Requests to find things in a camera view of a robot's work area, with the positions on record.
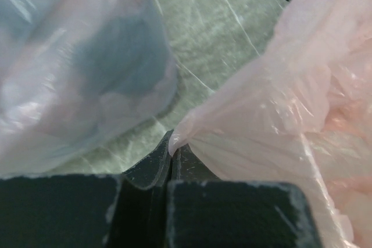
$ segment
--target plastic wrap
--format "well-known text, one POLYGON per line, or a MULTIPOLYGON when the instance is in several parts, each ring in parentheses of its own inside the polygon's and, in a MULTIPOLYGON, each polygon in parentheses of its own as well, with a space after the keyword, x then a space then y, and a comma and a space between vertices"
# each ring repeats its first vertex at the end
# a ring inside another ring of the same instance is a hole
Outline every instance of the plastic wrap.
POLYGON ((220 178, 306 194, 324 247, 372 247, 372 0, 292 0, 265 53, 175 129, 220 178))
POLYGON ((0 174, 129 130, 167 106, 176 77, 152 0, 0 0, 0 174))

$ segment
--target gray tiled floor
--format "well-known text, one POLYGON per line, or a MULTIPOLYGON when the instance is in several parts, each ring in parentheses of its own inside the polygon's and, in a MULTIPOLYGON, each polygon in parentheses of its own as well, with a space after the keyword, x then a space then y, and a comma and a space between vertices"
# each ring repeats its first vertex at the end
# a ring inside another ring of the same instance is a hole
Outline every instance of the gray tiled floor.
POLYGON ((150 152, 189 109, 264 52, 284 0, 154 0, 178 60, 169 110, 53 172, 121 172, 150 152))

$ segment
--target translucent plastic bag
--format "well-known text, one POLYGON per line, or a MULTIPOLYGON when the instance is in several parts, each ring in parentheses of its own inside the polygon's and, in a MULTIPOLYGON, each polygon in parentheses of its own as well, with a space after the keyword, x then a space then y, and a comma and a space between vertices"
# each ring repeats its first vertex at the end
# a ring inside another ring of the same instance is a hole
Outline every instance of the translucent plastic bag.
POLYGON ((169 104, 176 78, 152 0, 0 0, 0 174, 127 131, 169 104))
POLYGON ((170 153, 185 143, 223 179, 301 187, 324 247, 371 248, 372 0, 292 0, 265 54, 188 113, 170 153))

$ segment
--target pink plastic bag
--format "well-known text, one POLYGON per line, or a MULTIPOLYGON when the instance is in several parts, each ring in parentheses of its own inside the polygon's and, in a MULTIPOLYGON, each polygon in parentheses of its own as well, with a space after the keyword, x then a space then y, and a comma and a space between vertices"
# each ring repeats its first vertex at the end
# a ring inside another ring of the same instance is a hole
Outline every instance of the pink plastic bag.
POLYGON ((292 0, 266 52, 178 125, 222 179, 297 184, 324 247, 372 247, 372 0, 292 0))

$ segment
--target white plastic bag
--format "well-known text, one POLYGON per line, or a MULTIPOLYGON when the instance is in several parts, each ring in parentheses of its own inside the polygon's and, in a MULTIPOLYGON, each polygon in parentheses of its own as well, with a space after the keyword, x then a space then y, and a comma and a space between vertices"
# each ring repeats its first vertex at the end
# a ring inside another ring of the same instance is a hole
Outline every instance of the white plastic bag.
POLYGON ((371 248, 372 0, 292 0, 265 54, 188 113, 170 153, 185 143, 223 179, 298 185, 324 247, 371 248))
POLYGON ((176 77, 152 0, 0 0, 0 174, 129 130, 169 104, 176 77))

